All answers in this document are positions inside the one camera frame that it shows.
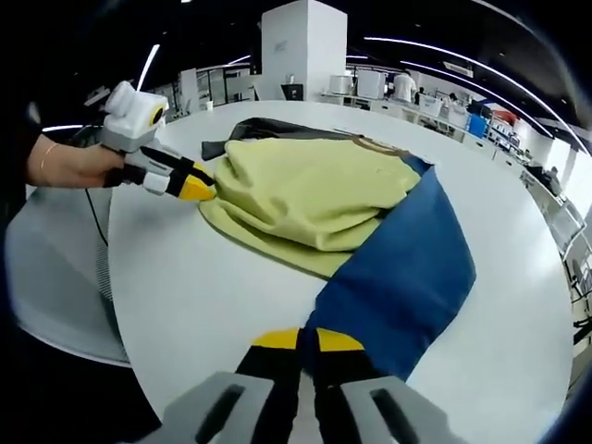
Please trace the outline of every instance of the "floor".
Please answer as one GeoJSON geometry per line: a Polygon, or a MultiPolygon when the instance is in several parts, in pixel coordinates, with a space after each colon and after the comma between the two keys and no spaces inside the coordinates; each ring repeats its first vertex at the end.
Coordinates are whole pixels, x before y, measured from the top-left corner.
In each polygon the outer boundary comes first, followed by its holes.
{"type": "Polygon", "coordinates": [[[99,364],[47,346],[29,334],[19,346],[39,399],[44,442],[114,444],[135,442],[160,426],[128,368],[99,364]]]}

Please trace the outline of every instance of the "desk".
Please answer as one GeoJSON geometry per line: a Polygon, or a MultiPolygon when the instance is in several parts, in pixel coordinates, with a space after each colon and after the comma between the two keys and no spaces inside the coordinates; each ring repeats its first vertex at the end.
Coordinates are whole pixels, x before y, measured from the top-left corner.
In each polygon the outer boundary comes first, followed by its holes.
{"type": "MultiPolygon", "coordinates": [[[[249,117],[364,134],[436,164],[477,279],[408,383],[444,409],[454,433],[469,442],[540,438],[567,392],[572,314],[557,247],[522,183],[440,134],[339,105],[225,105],[178,120],[160,137],[199,158],[201,141],[223,140],[249,117]]],[[[207,166],[214,169],[215,163],[207,166]]],[[[324,286],[218,234],[194,203],[138,187],[114,190],[109,241],[121,335],[160,417],[167,404],[212,373],[234,370],[258,335],[301,326],[324,286]]],[[[310,384],[302,392],[305,412],[292,442],[318,442],[307,434],[315,424],[310,384]]]]}

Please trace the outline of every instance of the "white pillar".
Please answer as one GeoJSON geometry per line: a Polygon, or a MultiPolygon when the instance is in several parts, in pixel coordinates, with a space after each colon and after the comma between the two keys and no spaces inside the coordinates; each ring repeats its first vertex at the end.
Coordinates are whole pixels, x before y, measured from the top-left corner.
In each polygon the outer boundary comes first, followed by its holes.
{"type": "Polygon", "coordinates": [[[283,100],[281,84],[294,76],[305,100],[319,100],[331,75],[345,73],[347,15],[315,0],[298,0],[263,14],[262,100],[283,100]]]}
{"type": "Polygon", "coordinates": [[[197,87],[197,70],[186,69],[179,74],[181,109],[192,114],[200,109],[200,95],[197,87]]]}

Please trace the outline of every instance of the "blue cloth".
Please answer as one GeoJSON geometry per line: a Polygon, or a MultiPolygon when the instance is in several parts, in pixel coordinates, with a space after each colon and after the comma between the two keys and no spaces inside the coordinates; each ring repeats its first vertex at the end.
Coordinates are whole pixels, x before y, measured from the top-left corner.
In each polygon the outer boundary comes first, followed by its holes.
{"type": "Polygon", "coordinates": [[[403,380],[461,309],[475,264],[435,169],[422,175],[316,299],[306,327],[345,333],[374,366],[403,380]]]}

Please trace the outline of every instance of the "black cloth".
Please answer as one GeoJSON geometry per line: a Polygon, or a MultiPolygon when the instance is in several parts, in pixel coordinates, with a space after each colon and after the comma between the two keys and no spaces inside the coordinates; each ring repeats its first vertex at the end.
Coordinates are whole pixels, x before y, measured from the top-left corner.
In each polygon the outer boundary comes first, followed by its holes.
{"type": "MultiPolygon", "coordinates": [[[[273,118],[253,117],[237,123],[228,137],[229,141],[245,141],[249,139],[330,139],[347,141],[359,137],[342,132],[325,131],[283,122],[273,118]]],[[[202,159],[211,160],[223,155],[227,141],[202,142],[202,159]]]]}

